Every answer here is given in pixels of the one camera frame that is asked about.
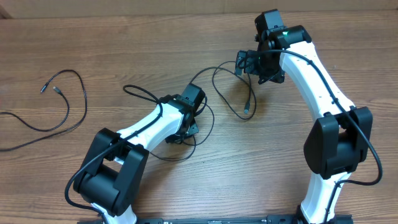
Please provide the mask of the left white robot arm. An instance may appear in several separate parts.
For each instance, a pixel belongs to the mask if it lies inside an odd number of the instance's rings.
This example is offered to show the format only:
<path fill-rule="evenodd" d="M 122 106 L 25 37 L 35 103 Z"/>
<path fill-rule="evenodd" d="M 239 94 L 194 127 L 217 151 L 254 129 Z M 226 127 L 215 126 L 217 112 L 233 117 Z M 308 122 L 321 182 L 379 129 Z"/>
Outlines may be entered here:
<path fill-rule="evenodd" d="M 151 151 L 162 141 L 176 142 L 198 132 L 195 117 L 205 92 L 188 84 L 180 95 L 151 96 L 155 109 L 136 124 L 117 132 L 96 133 L 80 169 L 68 182 L 100 216 L 99 223 L 136 223 L 131 204 L 137 197 Z"/>

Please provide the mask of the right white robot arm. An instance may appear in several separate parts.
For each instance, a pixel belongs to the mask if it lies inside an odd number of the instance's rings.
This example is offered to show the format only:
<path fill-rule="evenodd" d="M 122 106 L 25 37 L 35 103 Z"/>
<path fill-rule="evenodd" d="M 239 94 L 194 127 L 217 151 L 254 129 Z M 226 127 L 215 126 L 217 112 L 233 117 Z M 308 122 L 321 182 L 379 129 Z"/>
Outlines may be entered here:
<path fill-rule="evenodd" d="M 257 50 L 239 51 L 235 72 L 257 75 L 260 84 L 283 83 L 289 75 L 314 120 L 303 146 L 312 172 L 306 196 L 294 215 L 277 221 L 352 223 L 350 215 L 336 215 L 334 209 L 343 185 L 366 159 L 373 116 L 336 86 L 303 26 L 285 26 L 277 9 L 262 12 L 254 23 Z"/>

